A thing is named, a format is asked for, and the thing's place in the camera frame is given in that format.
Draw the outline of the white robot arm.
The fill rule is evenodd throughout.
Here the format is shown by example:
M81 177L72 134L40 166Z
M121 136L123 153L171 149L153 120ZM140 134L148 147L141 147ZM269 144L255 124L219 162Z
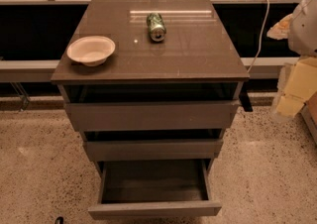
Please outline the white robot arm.
M281 86L273 104L275 114L293 118L317 92L317 0L302 0L266 35L287 39L288 47L300 55L296 64L281 71Z

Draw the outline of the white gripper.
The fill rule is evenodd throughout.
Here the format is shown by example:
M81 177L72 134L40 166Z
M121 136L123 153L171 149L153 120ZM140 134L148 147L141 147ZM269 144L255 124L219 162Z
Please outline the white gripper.
M291 14L286 15L274 24L267 31L266 35L275 40L287 39L291 19ZM304 106L303 102L309 100L316 91L317 58L313 56L304 56L291 70L291 74L284 88L286 96L277 95L275 97L274 112L279 116L294 118Z

